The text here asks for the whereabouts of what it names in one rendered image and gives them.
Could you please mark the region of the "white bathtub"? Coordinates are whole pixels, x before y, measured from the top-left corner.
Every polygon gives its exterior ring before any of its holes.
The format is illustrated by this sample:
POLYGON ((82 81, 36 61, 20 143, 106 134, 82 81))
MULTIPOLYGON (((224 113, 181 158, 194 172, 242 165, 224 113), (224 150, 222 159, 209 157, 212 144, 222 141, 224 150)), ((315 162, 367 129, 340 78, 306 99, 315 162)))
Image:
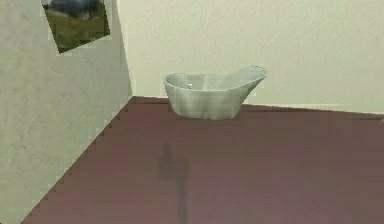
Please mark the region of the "white bathtub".
POLYGON ((193 119, 233 119, 245 99, 267 77, 267 70, 248 66, 227 74, 173 73, 164 88, 173 111, 193 119))

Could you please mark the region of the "framed landscape picture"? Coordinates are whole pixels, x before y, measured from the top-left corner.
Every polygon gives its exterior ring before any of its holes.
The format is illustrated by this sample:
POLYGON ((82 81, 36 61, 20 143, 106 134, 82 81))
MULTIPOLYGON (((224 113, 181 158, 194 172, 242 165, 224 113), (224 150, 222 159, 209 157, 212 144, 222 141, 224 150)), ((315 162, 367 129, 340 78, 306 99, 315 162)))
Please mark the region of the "framed landscape picture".
POLYGON ((41 0, 60 54, 110 34, 104 0, 41 0))

